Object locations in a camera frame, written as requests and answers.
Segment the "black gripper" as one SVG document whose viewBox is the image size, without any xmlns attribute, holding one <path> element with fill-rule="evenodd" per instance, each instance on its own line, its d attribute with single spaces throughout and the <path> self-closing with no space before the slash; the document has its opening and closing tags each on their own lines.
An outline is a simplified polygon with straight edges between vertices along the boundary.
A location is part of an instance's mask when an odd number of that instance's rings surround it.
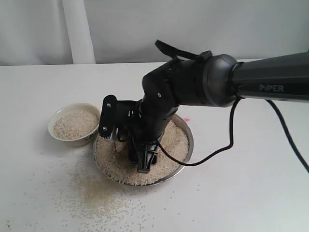
<svg viewBox="0 0 309 232">
<path fill-rule="evenodd" d="M 147 174 L 156 165 L 159 137 L 179 108 L 173 105 L 164 111 L 164 104 L 153 103 L 146 96 L 139 101 L 129 143 L 129 160 L 136 165 L 137 173 Z"/>
</svg>

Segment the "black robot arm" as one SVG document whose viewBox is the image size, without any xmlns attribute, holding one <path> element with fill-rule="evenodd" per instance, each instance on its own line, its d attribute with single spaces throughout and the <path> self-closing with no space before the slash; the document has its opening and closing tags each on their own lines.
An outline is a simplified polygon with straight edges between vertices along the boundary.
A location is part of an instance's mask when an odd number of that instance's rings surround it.
<svg viewBox="0 0 309 232">
<path fill-rule="evenodd" d="M 205 52 L 189 60 L 172 60 L 146 74 L 144 97 L 135 112 L 131 131 L 132 161 L 148 173 L 159 140 L 180 105 L 235 107 L 243 98 L 307 102 L 309 55 L 298 53 L 251 62 Z"/>
</svg>

